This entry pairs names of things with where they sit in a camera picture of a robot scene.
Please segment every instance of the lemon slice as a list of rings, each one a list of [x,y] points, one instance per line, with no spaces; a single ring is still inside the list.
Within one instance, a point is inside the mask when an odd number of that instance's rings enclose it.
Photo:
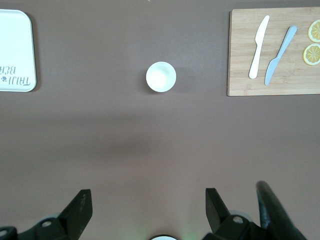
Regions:
[[[313,43],[307,46],[303,51],[303,60],[309,65],[320,63],[320,44]]]
[[[320,42],[320,19],[311,24],[309,27],[308,36],[312,42]]]

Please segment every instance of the wooden cutting board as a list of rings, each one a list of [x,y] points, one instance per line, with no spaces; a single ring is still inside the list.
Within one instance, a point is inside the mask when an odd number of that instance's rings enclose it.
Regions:
[[[255,37],[261,21],[270,16],[264,35],[258,75],[249,78],[256,51]],[[308,65],[303,52],[313,44],[310,25],[320,19],[320,7],[234,9],[230,14],[229,96],[320,94],[320,63]],[[290,26],[297,32],[276,67],[270,84],[265,85],[269,62],[276,57]]]

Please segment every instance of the knife blade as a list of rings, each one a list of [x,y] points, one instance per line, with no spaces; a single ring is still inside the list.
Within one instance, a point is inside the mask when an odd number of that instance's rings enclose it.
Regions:
[[[285,37],[283,39],[283,42],[281,44],[281,47],[279,49],[278,54],[276,55],[276,57],[274,59],[272,59],[269,62],[268,68],[266,69],[266,73],[265,73],[265,79],[264,79],[264,84],[266,86],[269,85],[271,77],[274,74],[276,67],[277,67],[282,55],[284,54],[284,52],[287,49],[291,40],[294,38],[296,32],[297,32],[297,26],[292,25],[288,28],[288,30],[285,34]]]
[[[256,49],[255,49],[255,53],[254,53],[254,57],[252,60],[252,64],[250,67],[250,71],[249,71],[249,78],[251,79],[255,79],[258,75],[258,69],[259,69],[259,61],[260,61],[260,54],[261,54],[261,48],[262,48],[262,43],[264,41],[265,38],[265,33],[266,33],[266,29],[268,26],[268,22],[269,22],[270,16],[266,15],[262,22],[260,23],[260,26],[258,28],[258,30],[256,31],[255,34],[255,43],[256,43]]]

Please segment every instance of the plastic knife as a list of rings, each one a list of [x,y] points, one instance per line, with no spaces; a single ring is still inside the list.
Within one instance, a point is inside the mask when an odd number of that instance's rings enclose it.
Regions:
[[[258,68],[259,68],[259,61],[260,61],[260,54],[261,54],[261,48],[262,43],[264,41],[267,25],[269,22],[270,16],[266,15],[262,22],[260,23],[260,26],[255,34],[255,43],[256,43],[256,49],[254,53],[254,57],[252,60],[251,68],[249,71],[249,78],[255,79],[258,75]]]
[[[277,67],[282,55],[284,54],[284,52],[287,49],[291,40],[294,38],[296,32],[297,32],[297,26],[295,26],[295,25],[289,27],[288,31],[286,32],[286,35],[283,39],[282,45],[279,49],[277,56],[270,61],[268,68],[266,70],[265,79],[264,79],[264,84],[266,86],[269,85],[271,77],[274,74],[276,67]]]

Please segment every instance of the table surface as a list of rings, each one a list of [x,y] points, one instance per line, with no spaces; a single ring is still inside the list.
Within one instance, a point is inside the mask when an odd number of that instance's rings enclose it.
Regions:
[[[205,189],[259,224],[266,181],[308,240],[320,229],[320,95],[227,96],[233,9],[317,0],[0,0],[31,19],[37,86],[0,92],[0,225],[25,231],[91,189],[80,239],[200,240]],[[177,79],[152,91],[148,67]]]

